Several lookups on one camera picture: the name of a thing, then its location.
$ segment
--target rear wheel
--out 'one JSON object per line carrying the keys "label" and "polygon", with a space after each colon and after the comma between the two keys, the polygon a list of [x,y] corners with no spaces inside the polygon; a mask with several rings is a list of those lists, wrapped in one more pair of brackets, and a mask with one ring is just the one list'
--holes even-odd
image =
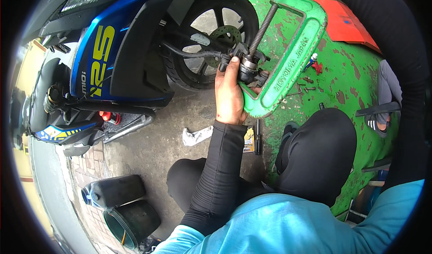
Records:
{"label": "rear wheel", "polygon": [[[250,45],[259,23],[248,0],[195,0],[179,30],[188,31],[188,27],[207,34],[228,49],[240,41]],[[174,45],[185,52],[206,50],[206,46],[186,37],[177,37]],[[190,91],[213,89],[217,65],[216,58],[186,59],[165,49],[168,76]]]}

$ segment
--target motorcycle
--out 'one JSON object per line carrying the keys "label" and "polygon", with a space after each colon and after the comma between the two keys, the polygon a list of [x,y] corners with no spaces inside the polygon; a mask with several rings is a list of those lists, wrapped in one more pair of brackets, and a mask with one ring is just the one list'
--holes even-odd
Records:
{"label": "motorcycle", "polygon": [[[240,17],[235,26],[224,23],[225,8]],[[211,10],[217,29],[197,30],[194,20]],[[43,37],[63,53],[78,45],[72,68],[55,58],[39,71],[24,105],[26,133],[70,157],[137,131],[172,99],[168,77],[187,90],[212,89],[207,69],[250,45],[258,25],[248,0],[42,0],[23,41]],[[199,50],[186,52],[191,46]],[[194,69],[187,58],[204,60]]]}

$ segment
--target black bucket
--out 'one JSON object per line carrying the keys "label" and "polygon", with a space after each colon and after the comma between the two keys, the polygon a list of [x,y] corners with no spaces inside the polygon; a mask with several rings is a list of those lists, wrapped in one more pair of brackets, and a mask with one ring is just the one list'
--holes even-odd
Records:
{"label": "black bucket", "polygon": [[161,220],[156,211],[145,201],[137,200],[115,209],[105,210],[105,223],[123,246],[134,249],[154,232]]}

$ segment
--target person's leg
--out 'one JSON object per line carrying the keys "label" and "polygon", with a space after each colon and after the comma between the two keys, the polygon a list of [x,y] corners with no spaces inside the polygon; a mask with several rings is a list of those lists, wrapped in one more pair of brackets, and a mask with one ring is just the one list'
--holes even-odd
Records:
{"label": "person's leg", "polygon": [[[168,194],[174,199],[183,212],[189,209],[192,195],[203,172],[206,159],[180,159],[169,169],[166,184]],[[239,177],[239,192],[236,206],[261,194],[268,193],[261,184],[253,184]]]}
{"label": "person's leg", "polygon": [[[390,103],[395,97],[402,106],[402,90],[399,80],[386,60],[382,60],[378,67],[378,105]],[[389,113],[376,115],[378,128],[384,130],[387,125]]]}
{"label": "person's leg", "polygon": [[277,164],[281,175],[274,189],[331,207],[356,152],[356,131],[349,117],[334,108],[319,110],[282,147]]}

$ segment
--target light blue shirt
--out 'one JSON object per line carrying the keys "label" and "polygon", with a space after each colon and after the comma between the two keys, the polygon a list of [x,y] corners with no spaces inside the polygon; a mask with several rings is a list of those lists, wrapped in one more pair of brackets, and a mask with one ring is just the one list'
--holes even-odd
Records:
{"label": "light blue shirt", "polygon": [[177,226],[154,253],[382,253],[413,210],[423,183],[387,189],[354,228],[337,220],[322,203],[261,195],[236,208],[223,227],[206,237]]}

